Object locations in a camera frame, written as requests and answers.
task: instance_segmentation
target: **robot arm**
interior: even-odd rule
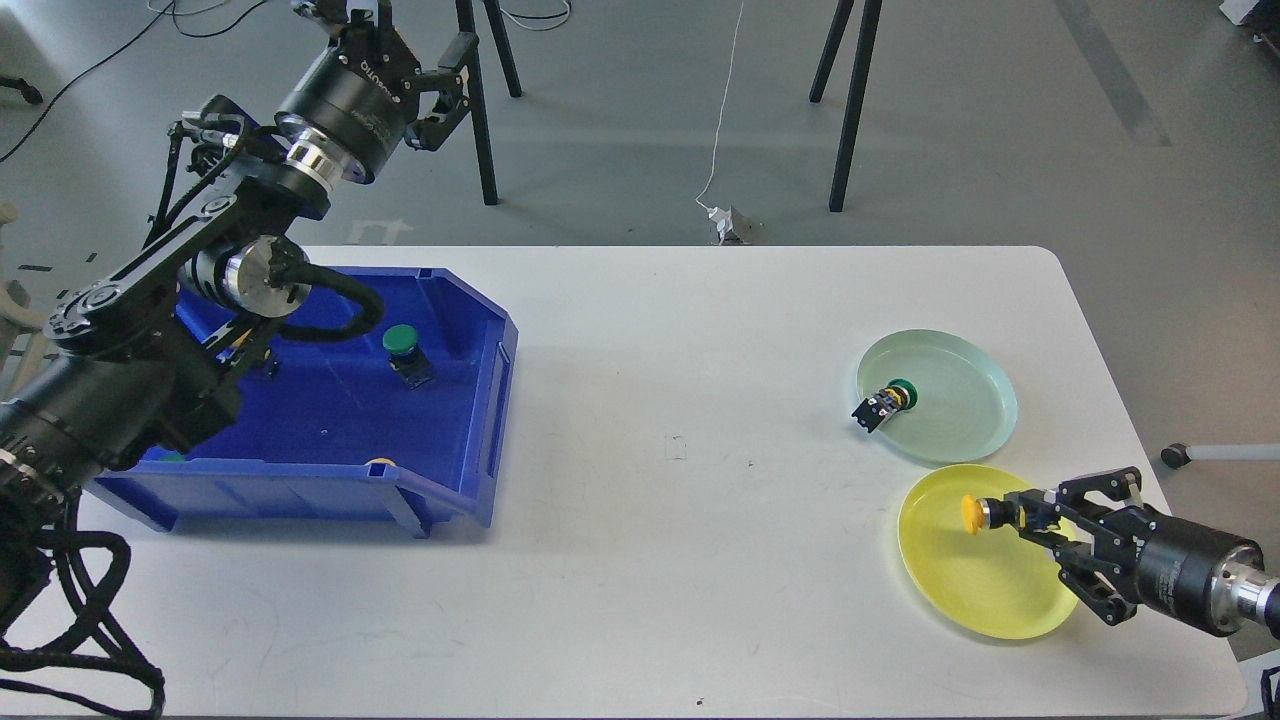
[[[1023,539],[1048,548],[1062,584],[1108,625],[1146,605],[1220,637],[1252,620],[1280,638],[1280,578],[1265,571],[1258,544],[1164,515],[1142,502],[1140,488],[1138,469],[1124,468],[1002,500],[965,496],[961,512],[970,533],[1011,525]],[[1124,506],[1112,510],[1085,500],[1092,492]],[[1062,519],[1093,536],[1093,543],[1055,532]]]
[[[460,33],[445,53],[442,61],[456,69],[424,73],[392,26],[388,0],[298,1],[294,9],[321,22],[329,42],[274,126],[259,126],[215,96],[170,127],[170,172],[143,250],[58,306],[46,334],[60,357],[0,405],[0,670],[124,673],[152,689],[152,707],[137,715],[159,715],[160,671],[108,611],[128,546],[119,536],[76,528],[81,489],[104,468],[131,468],[154,446],[184,452],[233,424],[237,382],[269,356],[273,337],[335,342],[381,319],[372,291],[308,263],[287,232],[297,218],[324,218],[339,179],[372,182],[402,137],[412,147],[443,142],[467,113],[463,76],[475,61],[475,36]],[[419,118],[422,92],[440,100]],[[195,142],[192,165],[202,177],[170,209],[186,140]],[[209,337],[195,336],[175,314],[179,283],[229,309],[232,319]],[[360,310],[338,328],[288,324],[314,286]],[[113,557],[97,580],[79,559],[87,547]],[[10,647],[5,633],[55,570],[76,621],[40,648]],[[109,659],[76,655],[90,637]],[[29,683],[0,679],[0,688],[119,714]]]

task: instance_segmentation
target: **yellow plate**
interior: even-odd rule
[[[984,465],[934,470],[911,488],[897,516],[897,544],[915,587],[943,615],[993,638],[1028,639],[1061,625],[1076,597],[1057,580],[1048,552],[1011,527],[964,530],[960,500],[1027,489]],[[1073,538],[1071,528],[1060,530]]]

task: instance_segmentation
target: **yellow plate rim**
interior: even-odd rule
[[[1076,603],[1079,603],[1079,598],[1075,597],[1075,594],[1070,589],[1068,589],[1066,585],[1059,585],[1059,591],[1060,591],[1059,598],[1060,600],[1053,606],[1053,609],[1056,610],[1056,612],[1044,624],[1037,623],[1034,625],[1033,630],[1001,633],[1001,632],[995,632],[991,628],[975,626],[973,623],[961,621],[961,620],[954,618],[946,610],[943,610],[938,605],[938,601],[933,597],[933,593],[929,592],[924,587],[924,583],[922,583],[920,578],[916,575],[916,571],[911,566],[911,562],[908,561],[908,555],[906,555],[906,552],[902,548],[902,542],[904,542],[904,527],[902,527],[902,521],[904,521],[904,516],[905,516],[905,514],[908,511],[908,507],[911,505],[913,497],[918,498],[924,492],[927,492],[927,489],[928,489],[927,487],[925,487],[924,491],[920,489],[922,487],[925,486],[925,483],[937,482],[937,478],[941,477],[941,475],[943,475],[945,473],[955,473],[955,471],[959,471],[959,470],[978,470],[978,471],[982,471],[982,473],[998,475],[1001,479],[1007,479],[1010,482],[1009,482],[1007,489],[1005,492],[1010,492],[1010,491],[1014,491],[1014,489],[1030,489],[1033,487],[1027,480],[1019,478],[1018,475],[1014,475],[1012,473],[1009,473],[1006,470],[1001,470],[998,468],[992,468],[989,465],[980,465],[980,464],[977,464],[977,462],[960,462],[960,464],[955,464],[955,465],[947,465],[945,468],[938,468],[937,470],[933,470],[933,471],[928,473],[927,475],[924,475],[923,478],[920,478],[914,486],[911,486],[911,489],[908,491],[906,497],[902,498],[902,505],[899,507],[899,511],[897,511],[897,552],[899,552],[899,557],[902,561],[902,565],[906,568],[906,574],[911,578],[911,583],[915,585],[915,589],[919,591],[919,593],[922,596],[924,596],[924,598],[929,602],[931,606],[933,606],[934,610],[937,610],[937,612],[940,615],[942,615],[943,618],[946,618],[951,623],[955,623],[956,625],[960,625],[961,628],[965,628],[965,629],[972,630],[974,633],[978,633],[980,635],[986,635],[986,637],[996,638],[996,639],[1002,639],[1002,641],[1029,641],[1029,639],[1034,639],[1034,638],[1039,638],[1039,637],[1047,635],[1048,633],[1051,633],[1051,632],[1056,630],[1059,626],[1061,626],[1062,623],[1065,623],[1066,619],[1071,616],[1071,612],[1075,610]],[[959,507],[956,509],[956,515],[959,516]],[[1001,529],[1001,530],[1004,530],[1004,532],[1012,532],[1011,528],[1010,529]],[[1068,539],[1074,539],[1074,533],[1071,532],[1071,527],[1069,524],[1064,523],[1062,527],[1061,527],[1061,529],[1060,529],[1060,532],[1064,536],[1066,536]]]

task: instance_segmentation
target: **yellow button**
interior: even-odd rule
[[[978,530],[983,528],[983,512],[982,503],[974,500],[972,495],[966,495],[960,500],[960,516],[964,518],[964,529],[970,536],[978,534]]]

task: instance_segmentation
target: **black wire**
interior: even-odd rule
[[[174,27],[174,29],[177,29],[178,32],[180,32],[184,37],[196,37],[196,38],[218,37],[219,35],[221,35],[224,32],[230,32],[230,29],[233,27],[238,26],[241,20],[243,20],[244,18],[247,18],[250,13],[252,13],[253,10],[261,8],[262,5],[266,5],[266,0],[257,0],[257,3],[250,5],[248,10],[244,10],[243,13],[241,13],[241,17],[236,18],[236,22],[233,22],[232,24],[224,27],[223,29],[220,29],[218,32],[207,32],[207,33],[187,32],[187,31],[182,29],[182,27],[178,26],[178,14],[177,13],[169,13],[169,17],[173,18],[173,27]]]
[[[383,299],[372,288],[349,275],[323,265],[312,265],[310,263],[294,264],[274,274],[271,279],[279,283],[326,287],[360,305],[360,311],[340,328],[280,325],[280,337],[284,340],[297,342],[342,342],[357,338],[374,329],[381,322],[385,313]]]
[[[151,245],[157,237],[164,234],[164,219],[169,217],[169,201],[173,199],[173,183],[178,179],[178,156],[182,154],[182,141],[184,137],[186,135],[182,132],[180,122],[169,126],[169,154],[165,158],[164,186],[160,190],[160,204],[156,208],[156,214],[151,218],[151,232],[147,233],[147,238],[142,242],[142,247]]]
[[[63,512],[61,521],[59,524],[60,529],[76,532],[79,524],[79,497],[76,497],[67,503],[67,510]],[[63,594],[67,596],[67,603],[72,607],[76,614],[81,612],[84,606],[84,601],[81,598],[81,592],[88,597],[88,593],[93,592],[93,579],[90,578],[88,569],[84,568],[84,559],[81,556],[78,550],[68,551],[65,553],[59,553],[54,557],[58,565],[58,579],[63,585]],[[111,657],[128,657],[131,660],[137,660],[146,662],[147,659],[142,655],[142,651],[133,639],[129,638],[124,628],[115,620],[111,611],[108,610],[102,614],[102,632],[93,634],[93,641],[97,642],[102,650]]]
[[[76,621],[58,641],[46,643],[42,648],[13,648],[0,641],[0,667],[13,673],[26,673],[42,667],[67,667],[127,675],[151,692],[151,706],[147,710],[122,711],[76,693],[5,678],[0,678],[0,689],[46,694],[114,717],[159,717],[164,710],[165,700],[164,674],[147,661],[142,651],[129,639],[108,610],[110,601],[124,582],[124,573],[128,570],[128,544],[113,533],[78,530],[78,515],[79,498],[76,497],[68,502],[63,516],[55,523],[55,530],[41,533],[45,541],[42,547],[52,550],[58,578],[67,596],[67,602],[76,614]],[[101,547],[113,553],[111,565],[97,583],[90,577],[79,555],[83,547]],[[78,655],[72,652],[76,646],[67,648],[63,643],[77,628],[81,628],[81,633],[83,633],[87,623],[92,623],[87,637],[92,637],[108,653],[108,657]],[[87,637],[76,639],[76,644],[81,644]]]
[[[568,6],[572,9],[573,4],[568,3]],[[507,15],[509,15],[512,18],[521,19],[521,20],[558,20],[559,18],[563,18],[568,13],[570,13],[568,10],[561,10],[559,13],[556,13],[554,15],[517,15],[516,13],[512,13],[511,10],[507,10]]]
[[[82,707],[92,710],[100,715],[106,715],[109,717],[124,717],[127,720],[151,720],[160,717],[157,710],[116,710],[109,705],[102,705],[101,702],[95,702],[84,696],[69,693],[64,691],[55,691],[54,688],[46,688],[44,685],[37,685],[35,683],[24,683],[22,680],[10,680],[8,678],[0,678],[0,689],[13,691],[19,693],[31,694],[46,694],[50,697],[56,697],[58,700],[65,700],[68,702],[74,702]]]
[[[178,0],[170,0],[170,1],[169,1],[169,4],[168,4],[168,5],[165,5],[165,10],[169,10],[169,9],[172,9],[172,8],[173,8],[174,5],[177,5],[177,4],[178,4]],[[54,105],[55,105],[55,104],[58,104],[58,99],[59,99],[59,97],[61,97],[64,92],[67,92],[68,90],[70,90],[70,87],[72,87],[73,85],[76,85],[76,82],[77,82],[77,81],[79,81],[79,79],[81,79],[82,77],[87,76],[88,73],[91,73],[91,72],[93,72],[93,70],[96,70],[96,69],[101,68],[101,67],[102,67],[102,65],[105,65],[105,64],[106,64],[106,63],[108,63],[109,60],[111,60],[111,58],[115,58],[115,56],[116,56],[116,55],[119,55],[120,53],[124,53],[125,50],[128,50],[131,45],[133,45],[134,42],[137,42],[137,41],[138,41],[138,38],[140,38],[140,37],[142,37],[143,35],[146,35],[146,32],[147,32],[148,29],[151,29],[152,27],[155,27],[155,24],[156,24],[157,22],[160,22],[160,18],[163,18],[163,17],[164,17],[164,13],[161,12],[161,14],[159,14],[159,15],[156,15],[156,17],[151,18],[151,22],[148,22],[148,23],[146,24],[146,27],[143,27],[143,28],[142,28],[141,31],[138,31],[138,33],[137,33],[137,35],[134,35],[132,40],[129,40],[128,42],[125,42],[124,45],[122,45],[122,46],[120,46],[120,47],[119,47],[119,49],[118,49],[118,50],[116,50],[115,53],[111,53],[111,54],[110,54],[110,55],[108,55],[106,58],[102,58],[102,59],[101,59],[101,60],[99,60],[97,63],[92,64],[92,65],[91,65],[91,67],[90,67],[88,69],[86,69],[84,72],[82,72],[81,74],[78,74],[78,76],[73,77],[70,82],[68,82],[67,85],[64,85],[64,86],[63,86],[63,88],[61,88],[61,90],[59,90],[56,95],[54,95],[54,99],[52,99],[52,100],[50,100],[47,105],[45,105],[45,110],[44,110],[44,111],[42,111],[42,113],[40,114],[40,117],[38,117],[38,118],[36,118],[36,122],[35,122],[35,123],[31,123],[31,127],[29,127],[29,128],[27,128],[27,133],[22,136],[22,140],[19,140],[19,141],[18,141],[18,145],[14,145],[14,146],[13,146],[13,147],[12,147],[12,149],[10,149],[10,150],[8,151],[8,152],[5,152],[5,154],[4,154],[4,156],[0,156],[0,163],[4,163],[4,161],[5,161],[5,160],[8,160],[9,158],[12,158],[12,156],[13,156],[13,154],[14,154],[14,152],[17,152],[17,151],[18,151],[18,149],[19,149],[19,147],[22,147],[22,146],[23,146],[23,143],[26,143],[26,142],[27,142],[27,138],[28,138],[28,137],[31,137],[31,133],[36,132],[36,128],[38,128],[38,127],[40,127],[40,123],[45,122],[45,118],[46,118],[46,117],[49,115],[49,111],[54,109]]]
[[[232,147],[230,150],[224,152],[223,159],[215,163],[214,167],[210,168],[207,173],[205,173],[204,176],[200,177],[198,181],[196,181],[196,184],[191,186],[187,190],[187,192],[184,192],[182,197],[178,199],[178,201],[173,205],[173,209],[169,210],[169,215],[166,215],[164,220],[160,220],[157,218],[156,220],[161,223],[159,225],[160,232],[156,232],[155,231],[156,225],[152,224],[151,233],[147,236],[148,240],[146,245],[150,245],[161,234],[169,232],[169,228],[172,228],[173,224],[178,222],[178,215],[182,214],[182,211],[187,208],[187,205],[191,205],[191,201],[195,200],[197,195],[204,192],[206,187],[214,184],[214,181],[218,179],[218,176],[223,174],[223,170],[230,167],[232,161],[236,160],[236,158],[241,152],[241,149],[243,147],[244,142],[242,140],[236,145],[236,147]]]

